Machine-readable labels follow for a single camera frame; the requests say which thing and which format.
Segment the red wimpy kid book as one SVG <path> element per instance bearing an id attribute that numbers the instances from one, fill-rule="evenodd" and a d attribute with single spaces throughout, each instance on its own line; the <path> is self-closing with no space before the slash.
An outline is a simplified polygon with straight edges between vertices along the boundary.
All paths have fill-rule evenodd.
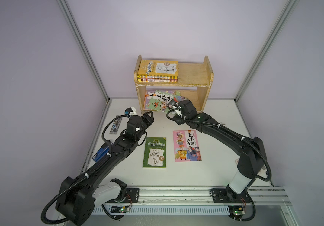
<path id="1" fill-rule="evenodd" d="M 137 82 L 166 82 L 166 83 L 176 83 L 179 79 L 154 79 L 154 78 L 138 78 Z"/>

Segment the yellow green-edged wimpy kid book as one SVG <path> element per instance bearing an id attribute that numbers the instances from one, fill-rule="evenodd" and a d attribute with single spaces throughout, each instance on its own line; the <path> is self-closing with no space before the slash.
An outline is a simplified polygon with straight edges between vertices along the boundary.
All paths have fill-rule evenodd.
<path id="1" fill-rule="evenodd" d="M 179 77 L 179 62 L 164 60 L 141 60 L 137 78 L 173 79 Z"/>

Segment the pink Chinese comic book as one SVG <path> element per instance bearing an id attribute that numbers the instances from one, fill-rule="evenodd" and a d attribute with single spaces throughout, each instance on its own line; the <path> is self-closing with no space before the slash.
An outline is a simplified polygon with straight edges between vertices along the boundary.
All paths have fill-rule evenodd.
<path id="1" fill-rule="evenodd" d="M 175 162 L 202 161 L 196 130 L 173 131 Z"/>

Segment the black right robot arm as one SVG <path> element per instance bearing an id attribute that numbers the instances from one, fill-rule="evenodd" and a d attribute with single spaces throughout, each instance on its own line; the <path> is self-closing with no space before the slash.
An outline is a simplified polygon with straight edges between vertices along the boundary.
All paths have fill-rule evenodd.
<path id="1" fill-rule="evenodd" d="M 260 138 L 245 137 L 223 126 L 212 116 L 197 112 L 193 103 L 187 99 L 169 110 L 166 117 L 178 125 L 187 124 L 190 128 L 215 138 L 239 156 L 237 172 L 223 192 L 229 202 L 240 202 L 242 198 L 248 197 L 247 190 L 256 179 L 271 181 L 271 167 Z"/>

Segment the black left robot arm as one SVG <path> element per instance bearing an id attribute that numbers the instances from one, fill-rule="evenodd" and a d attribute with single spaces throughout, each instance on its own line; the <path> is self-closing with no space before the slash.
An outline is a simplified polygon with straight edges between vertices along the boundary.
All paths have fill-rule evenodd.
<path id="1" fill-rule="evenodd" d="M 91 168 L 76 178 L 67 177 L 59 193 L 49 201 L 41 212 L 41 221 L 57 225 L 71 221 L 77 226 L 84 224 L 95 209 L 97 199 L 93 196 L 102 180 L 138 146 L 141 137 L 153 124 L 153 112 L 142 116 L 129 115 L 126 130 L 113 143 L 105 139 L 108 152 Z"/>

